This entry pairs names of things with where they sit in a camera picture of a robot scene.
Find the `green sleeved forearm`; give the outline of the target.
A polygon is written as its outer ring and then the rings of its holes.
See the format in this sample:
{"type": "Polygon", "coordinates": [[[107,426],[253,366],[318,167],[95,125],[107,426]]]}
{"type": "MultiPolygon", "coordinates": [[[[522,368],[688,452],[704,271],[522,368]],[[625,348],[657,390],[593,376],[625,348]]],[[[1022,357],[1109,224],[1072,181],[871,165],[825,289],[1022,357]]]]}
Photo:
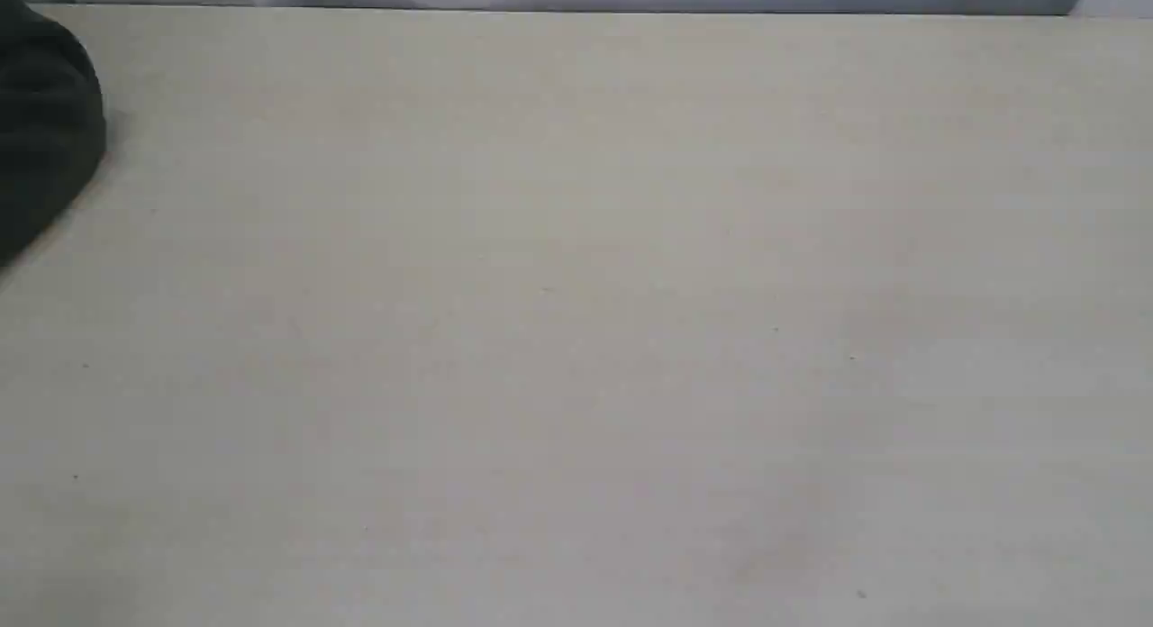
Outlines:
{"type": "Polygon", "coordinates": [[[1,0],[1,265],[80,197],[107,148],[95,65],[67,27],[1,0]]]}

